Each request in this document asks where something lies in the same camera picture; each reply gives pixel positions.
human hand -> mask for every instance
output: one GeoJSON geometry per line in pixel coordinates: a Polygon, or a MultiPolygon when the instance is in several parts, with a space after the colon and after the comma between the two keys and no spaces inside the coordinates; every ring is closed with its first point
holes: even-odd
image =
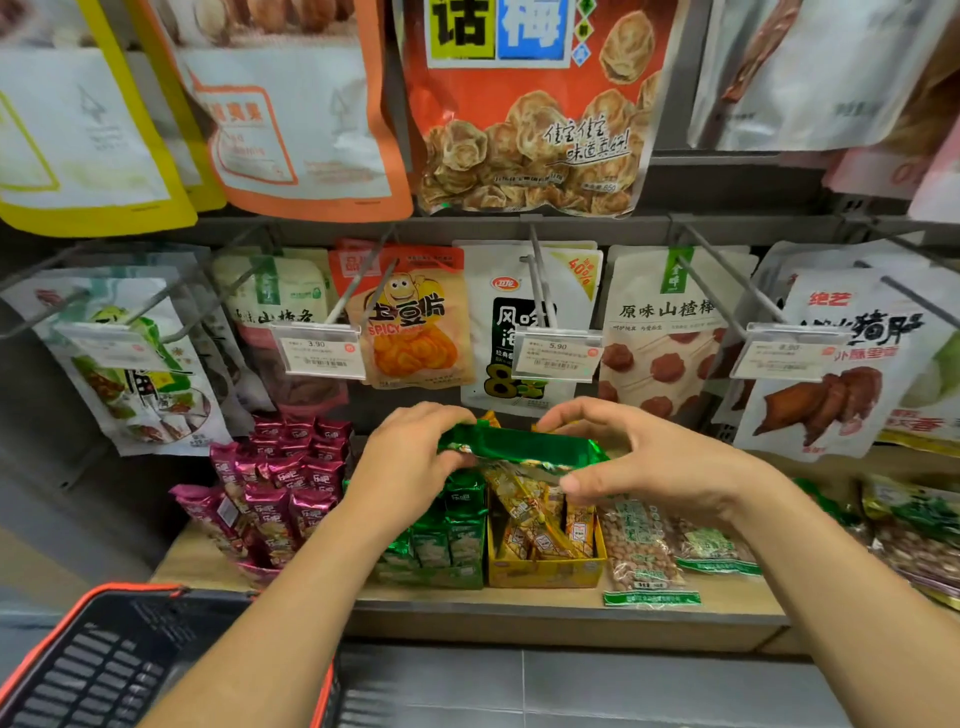
{"type": "Polygon", "coordinates": [[[693,522],[729,528],[755,488],[786,481],[743,450],[626,404],[578,397],[543,415],[537,430],[629,446],[623,457],[561,478],[575,504],[630,494],[693,522]]]}
{"type": "Polygon", "coordinates": [[[437,453],[437,444],[454,425],[475,422],[468,409],[436,402],[394,410],[367,440],[344,505],[362,513],[386,547],[426,513],[448,475],[474,464],[462,452],[437,453]]]}

gray tile floor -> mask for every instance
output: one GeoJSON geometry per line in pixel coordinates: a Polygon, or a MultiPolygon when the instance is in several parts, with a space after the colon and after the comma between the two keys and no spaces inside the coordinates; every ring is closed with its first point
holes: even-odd
{"type": "Polygon", "coordinates": [[[342,728],[848,728],[812,665],[347,645],[342,728]]]}

black shopping basket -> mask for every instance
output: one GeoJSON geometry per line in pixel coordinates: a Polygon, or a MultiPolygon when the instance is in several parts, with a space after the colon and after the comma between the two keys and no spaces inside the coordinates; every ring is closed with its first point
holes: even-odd
{"type": "MultiPolygon", "coordinates": [[[[0,687],[0,728],[132,728],[250,606],[253,595],[105,584],[0,687]]],[[[331,728],[336,661],[310,728],[331,728]]]]}

clear plastic price tag holder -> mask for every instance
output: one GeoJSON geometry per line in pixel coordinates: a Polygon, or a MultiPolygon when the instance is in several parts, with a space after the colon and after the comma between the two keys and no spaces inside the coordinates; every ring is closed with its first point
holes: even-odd
{"type": "Polygon", "coordinates": [[[287,374],[365,379],[360,327],[350,324],[270,324],[287,374]]]}
{"type": "Polygon", "coordinates": [[[63,322],[54,324],[54,329],[104,369],[171,371],[170,365],[157,353],[155,344],[123,324],[63,322]]]}
{"type": "Polygon", "coordinates": [[[603,355],[603,331],[516,327],[516,379],[593,381],[603,355]]]}
{"type": "Polygon", "coordinates": [[[747,341],[731,378],[821,381],[851,336],[838,327],[748,324],[747,341]]]}

brand logo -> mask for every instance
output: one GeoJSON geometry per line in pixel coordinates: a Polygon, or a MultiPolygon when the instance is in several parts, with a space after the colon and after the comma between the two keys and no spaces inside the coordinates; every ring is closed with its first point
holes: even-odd
{"type": "Polygon", "coordinates": [[[516,291],[520,287],[520,281],[510,276],[501,276],[491,280],[490,285],[498,291],[516,291]]]}

